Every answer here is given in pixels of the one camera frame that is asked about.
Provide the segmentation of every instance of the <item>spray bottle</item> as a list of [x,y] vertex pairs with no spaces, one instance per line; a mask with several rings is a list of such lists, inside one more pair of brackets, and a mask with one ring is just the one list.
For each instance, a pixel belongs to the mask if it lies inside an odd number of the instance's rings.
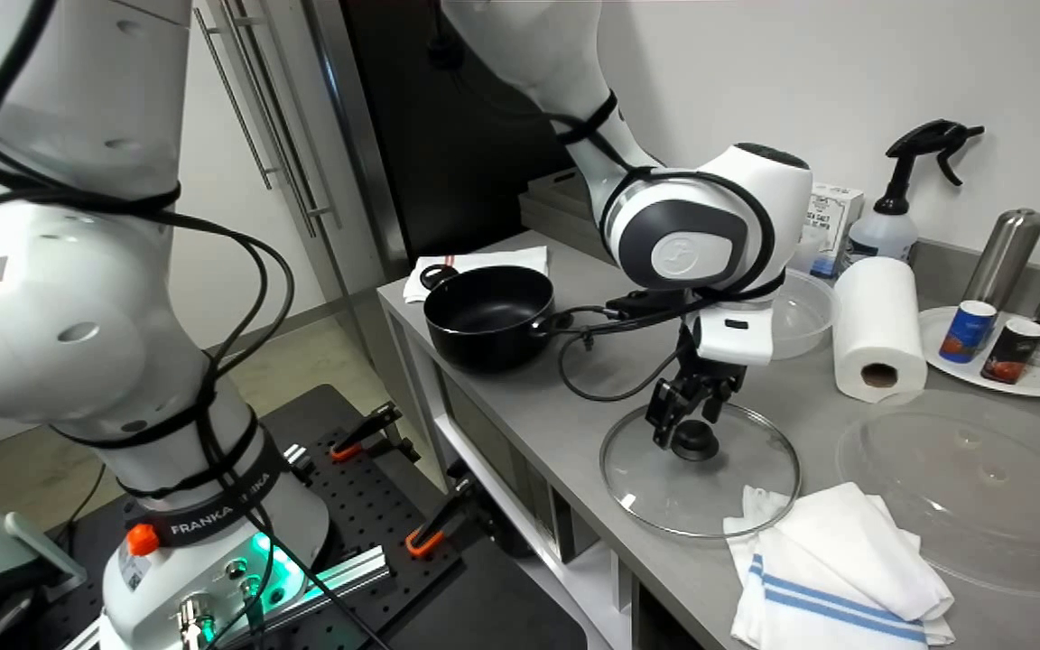
[[850,227],[845,243],[845,268],[864,256],[895,256],[911,261],[916,243],[916,223],[911,212],[911,174],[916,156],[938,156],[938,167],[949,185],[961,185],[949,157],[964,147],[969,135],[985,134],[985,125],[961,125],[949,119],[922,123],[916,128],[904,134],[886,156],[895,157],[886,194],[875,200],[875,212],[864,212]]

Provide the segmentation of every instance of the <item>metal table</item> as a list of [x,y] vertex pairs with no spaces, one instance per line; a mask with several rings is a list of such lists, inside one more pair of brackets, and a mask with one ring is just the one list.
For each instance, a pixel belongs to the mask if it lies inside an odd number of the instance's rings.
[[[601,304],[607,294],[627,292],[627,282],[610,264],[601,264],[571,245],[547,233],[518,233],[494,250],[550,245],[550,274],[555,282],[555,305]],[[730,635],[736,610],[736,575],[724,545],[679,542],[635,524],[607,494],[601,447],[607,430],[647,401],[647,394],[622,404],[592,404],[567,394],[555,379],[555,351],[547,351],[536,363],[511,374],[466,374],[437,358],[421,304],[406,304],[406,282],[379,287],[399,352],[413,374],[414,411],[437,444],[442,458],[464,458],[512,524],[539,550],[547,565],[563,581],[563,587],[583,602],[592,623],[610,639],[610,647],[651,647],[642,606],[627,606],[627,581],[639,583],[651,602],[701,647],[744,647]],[[647,369],[655,369],[674,342],[674,323],[656,323],[639,335],[614,335],[596,342],[596,363],[583,382],[607,379],[610,387],[631,387]],[[483,450],[450,417],[446,387],[458,387],[492,427],[518,447],[554,487],[554,501],[571,509],[596,530],[596,545],[574,553],[563,530],[550,530],[518,491],[498,477]],[[969,391],[955,379],[929,374],[932,391]],[[850,401],[834,391],[832,351],[815,351],[773,369],[752,369],[740,401],[767,417],[773,417],[795,439],[805,487],[832,487],[839,472],[839,439],[856,430],[868,404]],[[1040,401],[997,398],[1040,414]],[[1040,647],[1040,595],[978,587],[949,576],[956,606],[949,623],[956,647],[969,650],[1029,650]]]

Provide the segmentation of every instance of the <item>countertop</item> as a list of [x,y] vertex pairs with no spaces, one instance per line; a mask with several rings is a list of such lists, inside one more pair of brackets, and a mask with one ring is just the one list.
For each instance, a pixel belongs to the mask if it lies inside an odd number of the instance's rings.
[[[555,284],[555,305],[601,304],[607,294],[627,292],[627,279],[571,245],[547,233],[518,233],[494,250],[550,245],[550,274]],[[379,294],[385,309],[430,346],[421,304],[406,304],[406,282],[384,284]],[[669,351],[674,346],[674,323],[642,329],[635,335],[607,335],[592,346],[589,369],[579,371],[583,382],[596,391],[622,391],[639,382]],[[555,346],[550,346],[536,363],[511,374],[466,374],[437,362],[450,382],[458,382],[511,436],[511,444],[527,453],[527,462],[585,515],[585,524],[616,550],[622,562],[685,623],[703,647],[744,647],[730,635],[740,581],[724,542],[683,542],[635,524],[607,494],[601,472],[601,447],[607,430],[647,404],[647,394],[592,404],[561,387]],[[969,394],[972,387],[929,371],[929,391]],[[834,391],[832,351],[820,346],[805,358],[775,362],[768,369],[752,369],[740,404],[762,411],[775,422],[801,453],[805,487],[820,491],[843,477],[839,447],[872,414],[868,404],[850,401]],[[1040,414],[1040,401],[997,398],[1015,409]],[[1040,593],[1002,593],[961,576],[949,576],[956,606],[949,623],[956,647],[964,650],[1029,650],[1040,647]]]

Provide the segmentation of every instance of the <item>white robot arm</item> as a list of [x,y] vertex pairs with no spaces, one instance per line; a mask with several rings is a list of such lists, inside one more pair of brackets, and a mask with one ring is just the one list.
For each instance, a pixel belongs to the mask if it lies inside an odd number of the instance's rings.
[[757,299],[795,256],[810,167],[762,144],[736,144],[693,169],[651,157],[596,58],[601,8],[602,0],[446,0],[449,22],[483,63],[554,119],[622,269],[647,287],[727,292],[736,305],[703,314],[703,329],[718,335],[701,335],[701,358],[767,363],[773,332]]
[[0,200],[0,414],[95,447],[136,501],[101,647],[177,647],[177,610],[294,606],[279,575],[329,542],[329,504],[166,294],[189,22],[190,0],[0,0],[0,74],[34,44],[0,92],[0,174],[21,178]]

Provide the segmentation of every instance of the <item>floor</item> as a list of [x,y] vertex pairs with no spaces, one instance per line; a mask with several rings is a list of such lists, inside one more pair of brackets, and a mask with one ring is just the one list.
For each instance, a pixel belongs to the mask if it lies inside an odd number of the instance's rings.
[[[232,379],[260,414],[319,382],[331,382],[359,411],[373,411],[385,401],[385,387],[348,335],[342,314],[319,314],[288,323],[255,358],[237,363]],[[413,430],[406,433],[421,453],[430,450]],[[88,447],[70,444],[50,430],[7,436],[0,439],[0,509],[28,515],[42,530],[64,524],[88,497],[96,466],[101,462]],[[118,497],[118,487],[105,477],[82,511],[113,497]]]

